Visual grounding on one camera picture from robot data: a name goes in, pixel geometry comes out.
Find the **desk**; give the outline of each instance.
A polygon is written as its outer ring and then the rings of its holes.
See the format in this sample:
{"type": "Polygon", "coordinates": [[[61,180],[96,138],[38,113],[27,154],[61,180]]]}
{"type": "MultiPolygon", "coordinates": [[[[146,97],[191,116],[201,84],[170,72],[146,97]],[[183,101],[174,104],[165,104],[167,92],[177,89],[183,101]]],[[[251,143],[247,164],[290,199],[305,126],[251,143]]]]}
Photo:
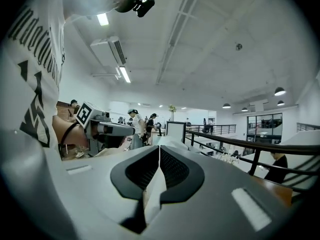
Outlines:
{"type": "Polygon", "coordinates": [[[291,198],[293,190],[289,187],[280,186],[278,184],[274,184],[270,181],[267,181],[263,178],[252,176],[255,181],[257,181],[260,185],[267,188],[270,192],[272,192],[276,197],[282,200],[286,207],[291,206],[291,198]]]}

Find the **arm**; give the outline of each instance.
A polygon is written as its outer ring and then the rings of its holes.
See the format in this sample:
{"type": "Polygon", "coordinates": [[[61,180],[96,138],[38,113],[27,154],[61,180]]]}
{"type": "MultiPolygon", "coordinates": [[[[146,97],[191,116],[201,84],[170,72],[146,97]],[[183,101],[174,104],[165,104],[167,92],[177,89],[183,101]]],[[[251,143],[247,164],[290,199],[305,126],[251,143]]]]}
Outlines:
{"type": "Polygon", "coordinates": [[[139,120],[140,133],[143,136],[145,133],[146,123],[142,119],[139,120]]]}
{"type": "MultiPolygon", "coordinates": [[[[66,122],[57,115],[52,118],[52,127],[59,143],[61,142],[66,130],[71,125],[71,122],[66,122]]],[[[74,127],[66,137],[63,144],[75,144],[83,147],[88,147],[88,140],[82,126],[77,125],[76,127],[74,127]]]]}

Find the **railing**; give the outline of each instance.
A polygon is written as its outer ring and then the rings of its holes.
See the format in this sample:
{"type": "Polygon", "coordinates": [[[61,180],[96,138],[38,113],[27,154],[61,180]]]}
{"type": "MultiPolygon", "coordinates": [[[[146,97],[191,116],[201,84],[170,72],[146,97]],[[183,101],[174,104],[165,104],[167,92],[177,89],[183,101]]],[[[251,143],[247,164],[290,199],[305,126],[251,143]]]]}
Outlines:
{"type": "Polygon", "coordinates": [[[197,133],[204,133],[210,135],[234,134],[236,132],[236,124],[211,125],[211,124],[191,124],[187,125],[186,129],[197,133]]]}
{"type": "MultiPolygon", "coordinates": [[[[249,142],[249,141],[244,141],[244,140],[238,140],[238,139],[232,139],[232,138],[225,138],[225,137],[221,137],[221,136],[215,136],[215,135],[208,135],[205,133],[201,133],[201,132],[196,132],[196,131],[192,131],[192,130],[188,130],[186,129],[186,133],[191,135],[191,138],[186,137],[186,139],[191,141],[191,146],[194,145],[194,143],[198,143],[200,145],[202,145],[203,147],[206,147],[208,149],[214,150],[217,153],[222,153],[222,154],[226,154],[224,151],[219,150],[217,148],[214,148],[212,146],[203,144],[199,141],[195,140],[195,136],[198,137],[204,137],[207,138],[209,140],[213,140],[213,141],[218,141],[221,143],[227,143],[227,144],[231,144],[231,145],[235,145],[235,146],[239,146],[239,147],[244,147],[244,148],[248,148],[248,149],[252,149],[255,150],[254,153],[254,158],[253,160],[250,159],[246,159],[243,157],[240,157],[239,159],[252,164],[251,165],[251,169],[248,172],[250,175],[254,175],[257,166],[263,166],[265,168],[269,168],[269,169],[278,169],[278,170],[284,170],[287,172],[287,174],[292,173],[292,174],[296,174],[296,175],[306,175],[309,177],[312,176],[319,176],[320,171],[319,170],[301,170],[301,169],[291,169],[291,168],[285,168],[285,167],[279,167],[279,166],[274,166],[274,165],[270,165],[270,164],[265,164],[262,162],[259,162],[259,157],[260,157],[260,153],[261,151],[267,151],[267,152],[271,152],[271,153],[282,153],[282,154],[291,154],[291,155],[303,155],[303,156],[310,156],[310,155],[314,155],[314,156],[320,156],[320,145],[274,145],[274,144],[261,144],[261,143],[257,143],[257,142],[249,142]]],[[[294,187],[291,185],[283,185],[283,184],[279,184],[276,182],[272,182],[274,184],[278,184],[281,186],[284,186],[286,188],[290,188],[292,189],[294,192],[297,193],[304,193],[307,191],[307,189],[303,189],[303,188],[298,188],[298,187],[294,187]]]]}
{"type": "Polygon", "coordinates": [[[306,123],[301,123],[297,122],[296,123],[296,131],[315,131],[315,130],[320,130],[319,125],[312,125],[312,124],[306,124],[306,123]]]}

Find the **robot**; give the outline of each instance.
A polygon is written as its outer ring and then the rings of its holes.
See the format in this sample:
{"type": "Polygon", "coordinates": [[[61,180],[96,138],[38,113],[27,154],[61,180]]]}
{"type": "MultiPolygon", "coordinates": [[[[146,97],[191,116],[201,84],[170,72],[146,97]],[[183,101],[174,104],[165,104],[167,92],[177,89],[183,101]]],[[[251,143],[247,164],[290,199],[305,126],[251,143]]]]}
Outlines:
{"type": "Polygon", "coordinates": [[[88,154],[91,157],[95,157],[105,148],[118,148],[124,137],[135,134],[134,128],[125,124],[111,122],[108,112],[88,101],[82,104],[75,118],[84,128],[88,139],[88,154]],[[97,128],[98,135],[93,136],[93,127],[97,128]]]}

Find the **black clothing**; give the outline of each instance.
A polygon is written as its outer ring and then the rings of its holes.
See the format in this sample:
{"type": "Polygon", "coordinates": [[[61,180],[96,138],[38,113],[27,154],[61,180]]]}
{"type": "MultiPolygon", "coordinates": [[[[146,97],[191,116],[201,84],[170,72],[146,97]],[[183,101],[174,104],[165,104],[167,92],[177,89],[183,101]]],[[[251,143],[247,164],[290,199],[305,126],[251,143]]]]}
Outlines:
{"type": "Polygon", "coordinates": [[[75,115],[75,114],[77,114],[78,113],[78,111],[79,111],[79,109],[80,109],[80,106],[79,105],[77,105],[75,108],[74,108],[74,112],[73,112],[73,114],[75,115]]]}
{"type": "MultiPolygon", "coordinates": [[[[286,156],[284,155],[280,159],[276,160],[273,163],[273,166],[288,168],[288,162],[287,162],[286,156]]],[[[264,179],[281,184],[284,181],[286,174],[287,174],[287,172],[285,170],[277,169],[277,168],[270,168],[270,171],[264,177],[264,179]]]]}
{"type": "Polygon", "coordinates": [[[151,133],[153,127],[154,127],[154,120],[150,118],[146,123],[146,132],[151,133]]]}

